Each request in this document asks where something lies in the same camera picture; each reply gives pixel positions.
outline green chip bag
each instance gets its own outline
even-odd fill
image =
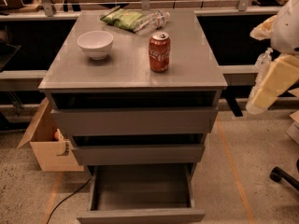
[[[142,13],[137,11],[113,8],[110,13],[101,18],[101,21],[124,30],[133,31],[136,27],[137,20],[143,16],[144,15]]]

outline cabinet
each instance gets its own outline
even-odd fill
[[[200,221],[192,175],[217,116],[225,79],[191,10],[170,10],[170,68],[150,71],[150,36],[138,36],[83,11],[39,89],[52,102],[79,165],[93,167],[81,223]],[[77,45],[91,30],[113,34],[103,61]]]

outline gray counter surface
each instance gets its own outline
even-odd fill
[[[150,35],[140,36],[100,21],[103,11],[82,11],[53,61],[39,89],[56,91],[127,89],[217,90],[226,81],[192,10],[170,10],[164,27],[171,39],[169,69],[150,70]],[[104,60],[94,61],[79,48],[80,35],[105,30],[113,34],[113,48]]]

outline can top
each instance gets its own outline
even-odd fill
[[[151,35],[152,38],[158,41],[166,40],[169,37],[169,34],[166,32],[156,32]]]

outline black chair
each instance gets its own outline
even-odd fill
[[[299,160],[297,161],[297,169],[299,172]],[[275,167],[271,174],[270,178],[275,182],[280,182],[282,178],[284,178],[288,183],[290,183],[294,188],[299,190],[299,181],[293,178],[291,175],[288,175],[281,168]]]

